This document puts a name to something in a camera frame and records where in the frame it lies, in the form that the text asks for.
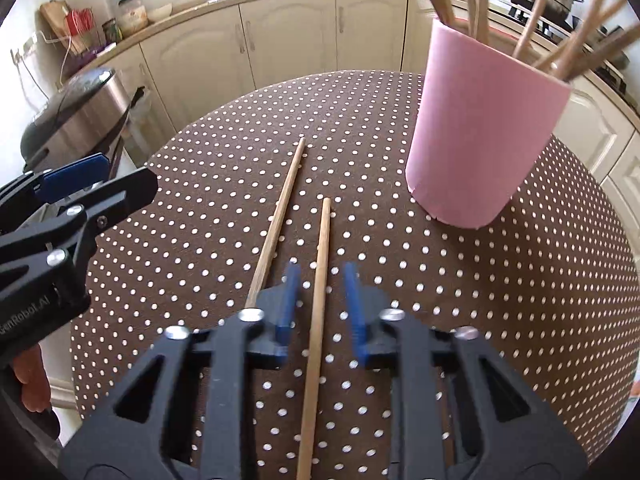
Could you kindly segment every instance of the kitchen counter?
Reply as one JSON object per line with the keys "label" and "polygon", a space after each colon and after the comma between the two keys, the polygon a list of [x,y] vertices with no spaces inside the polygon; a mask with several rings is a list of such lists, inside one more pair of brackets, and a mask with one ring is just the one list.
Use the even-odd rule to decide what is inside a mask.
{"label": "kitchen counter", "polygon": [[[161,22],[150,25],[146,29],[131,36],[130,38],[123,40],[118,44],[116,48],[89,63],[89,65],[87,65],[84,70],[101,66],[116,57],[118,54],[123,53],[128,48],[135,46],[142,41],[151,38],[152,36],[159,34],[164,30],[167,30],[168,28],[174,27],[179,23],[192,20],[193,18],[203,16],[204,14],[208,14],[216,10],[224,9],[225,7],[245,4],[252,1],[255,0],[208,0],[206,3],[182,10],[181,12],[178,12],[177,14],[174,14],[173,16],[168,17],[165,20],[162,20]],[[452,0],[452,2],[455,6],[466,9],[466,2],[461,0]],[[523,27],[519,23],[509,17],[508,9],[491,4],[490,18],[495,22],[498,22],[501,25],[512,29],[514,35],[520,34],[523,30]],[[540,35],[535,35],[532,38],[532,41],[547,50],[553,50],[556,47],[552,42],[546,40],[545,38],[542,38]],[[589,72],[586,77],[590,82],[596,85],[613,102],[613,104],[615,104],[616,107],[620,109],[620,111],[622,111],[622,113],[628,118],[629,121],[631,121],[631,123],[633,123],[637,130],[640,130],[640,117],[635,110],[629,107],[613,89],[611,89],[593,72]]]}

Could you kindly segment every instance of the bowl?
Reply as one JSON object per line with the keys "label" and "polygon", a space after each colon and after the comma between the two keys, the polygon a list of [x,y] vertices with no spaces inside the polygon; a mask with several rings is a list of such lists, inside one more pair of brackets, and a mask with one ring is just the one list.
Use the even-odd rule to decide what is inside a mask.
{"label": "bowl", "polygon": [[149,18],[151,23],[161,22],[162,20],[167,19],[172,11],[174,10],[174,6],[172,4],[165,5],[164,7],[159,7],[158,9],[150,10],[146,16]]}

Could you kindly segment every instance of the cabinet handle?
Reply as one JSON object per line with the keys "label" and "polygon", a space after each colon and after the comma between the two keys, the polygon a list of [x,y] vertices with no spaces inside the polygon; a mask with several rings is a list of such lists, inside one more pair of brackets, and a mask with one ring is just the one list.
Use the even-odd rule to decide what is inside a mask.
{"label": "cabinet handle", "polygon": [[246,40],[249,42],[249,50],[252,52],[255,50],[254,38],[251,34],[251,22],[246,22]]}
{"label": "cabinet handle", "polygon": [[238,40],[238,46],[240,47],[240,54],[244,54],[244,35],[240,30],[240,24],[236,23],[236,40]]}
{"label": "cabinet handle", "polygon": [[340,29],[340,34],[344,32],[344,7],[338,7],[338,27]]}

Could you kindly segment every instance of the metal bolt head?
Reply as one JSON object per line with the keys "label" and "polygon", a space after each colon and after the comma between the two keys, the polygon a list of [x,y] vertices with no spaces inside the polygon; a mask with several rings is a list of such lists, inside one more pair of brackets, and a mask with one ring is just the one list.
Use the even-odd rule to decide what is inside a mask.
{"label": "metal bolt head", "polygon": [[66,260],[66,251],[63,249],[56,249],[47,254],[47,265],[49,267],[56,267]]}
{"label": "metal bolt head", "polygon": [[384,321],[400,321],[404,319],[404,310],[399,308],[386,308],[380,311],[380,319]]}
{"label": "metal bolt head", "polygon": [[454,336],[456,339],[463,339],[465,341],[471,341],[473,339],[478,339],[480,333],[477,328],[472,326],[461,326],[456,329]]}
{"label": "metal bolt head", "polygon": [[66,215],[67,216],[76,216],[76,215],[79,215],[81,212],[82,212],[82,206],[81,205],[73,205],[69,209],[66,210]]}
{"label": "metal bolt head", "polygon": [[164,330],[164,335],[166,336],[167,339],[180,340],[180,339],[187,339],[191,335],[191,332],[189,332],[189,329],[185,326],[173,325],[173,326],[168,326]]}
{"label": "metal bolt head", "polygon": [[260,308],[244,308],[238,312],[240,321],[255,323],[264,319],[264,311]]}

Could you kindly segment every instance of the brown tablecloth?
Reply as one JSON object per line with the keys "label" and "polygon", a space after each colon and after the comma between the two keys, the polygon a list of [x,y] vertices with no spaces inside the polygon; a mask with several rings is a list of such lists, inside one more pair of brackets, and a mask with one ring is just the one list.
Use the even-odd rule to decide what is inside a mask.
{"label": "brown tablecloth", "polygon": [[[277,283],[289,261],[300,263],[302,304],[289,363],[258,373],[255,384],[262,477],[295,476],[324,196],[334,199],[334,213],[314,478],[379,478],[388,463],[389,378],[354,360],[341,277],[347,261],[428,325],[478,327],[590,459],[602,452],[638,358],[638,277],[620,222],[555,138],[489,227],[432,219],[404,180],[421,85],[418,75],[393,72],[300,78],[219,108],[157,153],[149,162],[159,175],[155,202],[105,233],[89,268],[92,307],[72,330],[81,415],[165,327],[211,327],[242,308],[305,136],[268,281]],[[196,430],[194,448],[199,437]]]}

